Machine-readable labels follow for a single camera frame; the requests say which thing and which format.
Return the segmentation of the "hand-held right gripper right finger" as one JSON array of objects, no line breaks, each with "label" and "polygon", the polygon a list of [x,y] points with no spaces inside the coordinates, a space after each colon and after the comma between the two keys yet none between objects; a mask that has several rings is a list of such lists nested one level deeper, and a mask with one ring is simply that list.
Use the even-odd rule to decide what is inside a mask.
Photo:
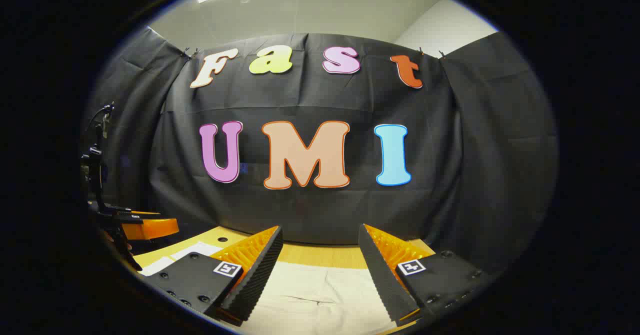
[{"label": "hand-held right gripper right finger", "polygon": [[431,325],[486,290],[491,276],[450,250],[425,250],[368,224],[359,249],[379,298],[397,325]]}]

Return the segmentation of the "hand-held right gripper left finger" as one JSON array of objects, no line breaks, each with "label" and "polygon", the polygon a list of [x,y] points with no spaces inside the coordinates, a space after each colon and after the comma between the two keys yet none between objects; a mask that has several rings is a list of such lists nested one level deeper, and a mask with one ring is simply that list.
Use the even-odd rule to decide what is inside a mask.
[{"label": "hand-held right gripper left finger", "polygon": [[282,227],[272,226],[211,255],[190,251],[145,280],[199,313],[240,326],[256,307],[283,243]]}]

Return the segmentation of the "cream white jeans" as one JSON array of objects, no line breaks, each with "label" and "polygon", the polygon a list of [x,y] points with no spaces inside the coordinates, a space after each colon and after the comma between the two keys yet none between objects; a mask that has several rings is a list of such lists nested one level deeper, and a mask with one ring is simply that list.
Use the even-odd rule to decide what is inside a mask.
[{"label": "cream white jeans", "polygon": [[284,244],[242,335],[381,335],[397,327],[357,246]]}]

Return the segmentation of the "black backdrop cloth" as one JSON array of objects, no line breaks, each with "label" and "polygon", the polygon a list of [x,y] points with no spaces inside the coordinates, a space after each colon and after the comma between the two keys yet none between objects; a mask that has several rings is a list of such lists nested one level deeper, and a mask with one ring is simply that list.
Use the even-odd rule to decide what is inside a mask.
[{"label": "black backdrop cloth", "polygon": [[[105,201],[176,218],[179,240],[281,225],[288,242],[352,246],[365,223],[502,272],[546,218],[557,178],[550,103],[500,32],[442,59],[322,33],[189,58],[146,29],[107,61],[86,117],[108,104]],[[350,183],[288,172],[290,188],[267,189],[272,121],[305,144],[322,123],[347,123]]]}]

